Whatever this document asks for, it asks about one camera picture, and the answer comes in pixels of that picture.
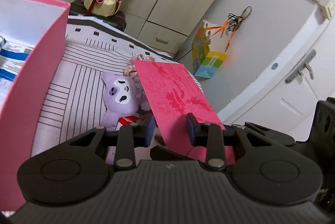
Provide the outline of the red white tube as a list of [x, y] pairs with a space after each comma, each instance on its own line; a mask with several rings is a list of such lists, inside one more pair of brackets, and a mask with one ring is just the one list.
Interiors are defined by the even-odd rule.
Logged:
[[121, 117], [116, 125], [116, 130], [119, 130], [123, 125], [129, 125], [132, 123], [137, 123], [137, 124], [141, 124], [144, 120], [143, 116], [138, 116], [138, 115], [132, 115], [132, 116], [125, 116], [125, 117]]

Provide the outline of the red paper envelope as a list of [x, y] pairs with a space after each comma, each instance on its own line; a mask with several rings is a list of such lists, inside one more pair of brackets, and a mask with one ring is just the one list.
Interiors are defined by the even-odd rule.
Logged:
[[134, 64], [166, 147], [204, 162], [206, 148], [190, 144], [186, 115], [224, 126], [190, 72], [181, 64], [139, 60]]

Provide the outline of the blue wet wipes pack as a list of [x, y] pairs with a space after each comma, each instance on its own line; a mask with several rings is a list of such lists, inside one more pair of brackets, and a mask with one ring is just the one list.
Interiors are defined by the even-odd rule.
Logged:
[[18, 76], [34, 46], [21, 41], [6, 40], [1, 36], [0, 56], [0, 95], [1, 106], [9, 93], [15, 78]]

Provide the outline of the white plush toy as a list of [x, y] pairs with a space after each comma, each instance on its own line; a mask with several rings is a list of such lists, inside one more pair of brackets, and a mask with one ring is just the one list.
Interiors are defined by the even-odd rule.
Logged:
[[163, 139], [163, 136], [159, 130], [159, 128], [155, 128], [155, 132], [154, 132], [154, 139], [156, 141], [156, 143], [158, 143], [160, 146], [166, 146], [165, 142], [164, 142], [164, 139]]

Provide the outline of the purple plush toy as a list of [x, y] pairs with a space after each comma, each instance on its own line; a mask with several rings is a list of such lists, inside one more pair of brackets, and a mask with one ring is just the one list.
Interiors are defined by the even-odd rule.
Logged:
[[101, 126], [114, 130], [121, 117], [134, 115], [139, 109], [151, 110], [139, 77], [115, 75], [112, 72], [102, 74], [105, 84], [103, 101], [106, 112]]

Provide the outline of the colourful paper gift bag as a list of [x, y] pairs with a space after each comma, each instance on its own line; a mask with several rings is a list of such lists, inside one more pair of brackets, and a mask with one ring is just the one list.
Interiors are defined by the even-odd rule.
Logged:
[[215, 25], [203, 20], [192, 41], [192, 67], [194, 76], [210, 79], [226, 60], [229, 34], [228, 21]]

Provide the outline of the striped bed sheet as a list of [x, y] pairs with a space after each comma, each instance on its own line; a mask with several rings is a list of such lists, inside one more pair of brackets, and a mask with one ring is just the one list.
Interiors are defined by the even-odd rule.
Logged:
[[122, 75], [136, 54], [175, 63], [170, 54], [94, 17], [69, 16], [65, 48], [41, 107], [33, 156], [100, 125], [106, 111], [102, 73]]

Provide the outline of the white door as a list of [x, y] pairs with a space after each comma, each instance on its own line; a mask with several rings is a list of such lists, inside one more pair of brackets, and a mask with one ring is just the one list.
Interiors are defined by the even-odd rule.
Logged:
[[[299, 141], [309, 136], [317, 101], [334, 94], [334, 0], [309, 0], [316, 5], [312, 15], [274, 63], [218, 116], [226, 124], [251, 121], [285, 132]], [[285, 83], [293, 68], [312, 49], [307, 69], [290, 84]]]

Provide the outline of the pink cardboard shoe box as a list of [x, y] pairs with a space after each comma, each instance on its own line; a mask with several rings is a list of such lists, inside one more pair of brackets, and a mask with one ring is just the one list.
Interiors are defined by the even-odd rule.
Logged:
[[24, 204], [17, 171], [31, 156], [39, 113], [60, 63], [70, 4], [59, 0], [1, 0], [1, 35], [31, 44], [1, 103], [1, 210]]

